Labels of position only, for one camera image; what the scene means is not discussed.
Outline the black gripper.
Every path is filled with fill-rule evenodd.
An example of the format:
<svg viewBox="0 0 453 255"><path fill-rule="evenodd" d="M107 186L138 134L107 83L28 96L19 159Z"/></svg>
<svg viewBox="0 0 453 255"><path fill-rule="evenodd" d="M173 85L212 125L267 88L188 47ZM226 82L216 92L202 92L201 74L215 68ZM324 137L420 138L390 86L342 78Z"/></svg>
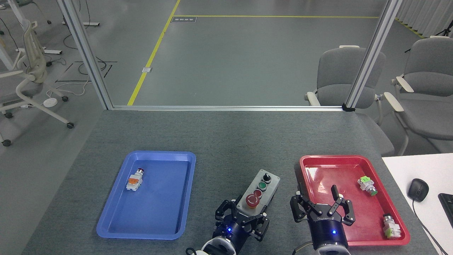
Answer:
<svg viewBox="0 0 453 255"><path fill-rule="evenodd" d="M342 224L352 226L356 221L352 201L340 195L336 185L331 187L332 206L312 203L306 192L306 185L299 183L290 207L296 223L308 221L314 250L347 250L349 245Z"/></svg>
<svg viewBox="0 0 453 255"><path fill-rule="evenodd" d="M236 199L224 200L215 212L216 228L212 236L212 254L239 254L248 237L262 242L269 228L267 213L238 216Z"/></svg>

